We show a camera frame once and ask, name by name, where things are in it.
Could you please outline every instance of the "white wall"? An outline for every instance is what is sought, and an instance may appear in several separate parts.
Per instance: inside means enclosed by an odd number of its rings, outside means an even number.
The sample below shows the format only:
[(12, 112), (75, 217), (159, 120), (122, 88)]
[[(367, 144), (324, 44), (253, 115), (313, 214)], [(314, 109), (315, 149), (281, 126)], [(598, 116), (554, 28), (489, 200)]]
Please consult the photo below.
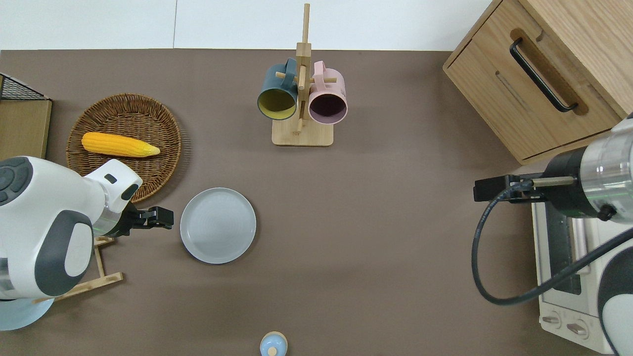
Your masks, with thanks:
[[(304, 0), (0, 0), (0, 49), (294, 49)], [(451, 51), (490, 0), (312, 0), (314, 49)]]

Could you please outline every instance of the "yellow corn cob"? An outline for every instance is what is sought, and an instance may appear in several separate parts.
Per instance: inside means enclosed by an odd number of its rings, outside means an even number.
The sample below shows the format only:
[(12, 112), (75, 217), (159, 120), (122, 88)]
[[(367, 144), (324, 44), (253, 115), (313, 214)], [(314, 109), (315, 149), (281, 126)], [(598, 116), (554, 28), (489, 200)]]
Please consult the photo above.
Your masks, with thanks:
[(160, 149), (147, 142), (101, 132), (86, 132), (81, 144), (87, 151), (112, 156), (147, 157), (160, 153)]

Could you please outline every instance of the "oven knob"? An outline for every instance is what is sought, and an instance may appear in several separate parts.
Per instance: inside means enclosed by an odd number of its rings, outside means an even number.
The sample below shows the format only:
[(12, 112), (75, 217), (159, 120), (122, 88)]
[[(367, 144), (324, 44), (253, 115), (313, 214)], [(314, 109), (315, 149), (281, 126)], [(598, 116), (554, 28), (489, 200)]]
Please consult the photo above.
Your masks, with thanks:
[(556, 312), (552, 312), (551, 315), (542, 317), (541, 320), (548, 324), (552, 324), (556, 329), (560, 327), (560, 316)]
[(571, 330), (571, 332), (578, 335), (581, 339), (587, 339), (589, 337), (587, 324), (580, 319), (573, 324), (567, 324), (567, 329)]

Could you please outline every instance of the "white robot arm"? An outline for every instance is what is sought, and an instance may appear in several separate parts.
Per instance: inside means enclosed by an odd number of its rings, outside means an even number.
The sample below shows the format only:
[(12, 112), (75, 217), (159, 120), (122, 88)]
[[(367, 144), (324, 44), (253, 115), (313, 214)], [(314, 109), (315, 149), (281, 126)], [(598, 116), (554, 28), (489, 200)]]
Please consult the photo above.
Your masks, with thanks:
[(147, 212), (129, 203), (141, 184), (118, 160), (85, 177), (40, 158), (0, 161), (0, 300), (47, 298), (72, 289), (86, 272), (94, 236), (171, 228), (173, 215), (170, 223), (143, 224)]

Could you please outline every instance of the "mug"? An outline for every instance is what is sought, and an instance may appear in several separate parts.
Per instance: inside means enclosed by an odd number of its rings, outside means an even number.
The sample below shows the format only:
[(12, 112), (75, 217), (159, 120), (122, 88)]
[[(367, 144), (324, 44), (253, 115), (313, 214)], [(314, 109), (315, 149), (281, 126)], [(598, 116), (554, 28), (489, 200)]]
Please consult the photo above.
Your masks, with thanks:
[[(285, 78), (277, 78), (275, 72), (285, 73)], [(285, 65), (276, 64), (266, 71), (264, 84), (257, 97), (257, 107), (261, 113), (273, 120), (285, 120), (297, 110), (297, 61), (288, 58)]]
[[(315, 62), (315, 83), (310, 86), (308, 113), (319, 124), (334, 125), (348, 114), (345, 81), (339, 71), (326, 68), (323, 61)], [(336, 83), (325, 83), (336, 78)]]

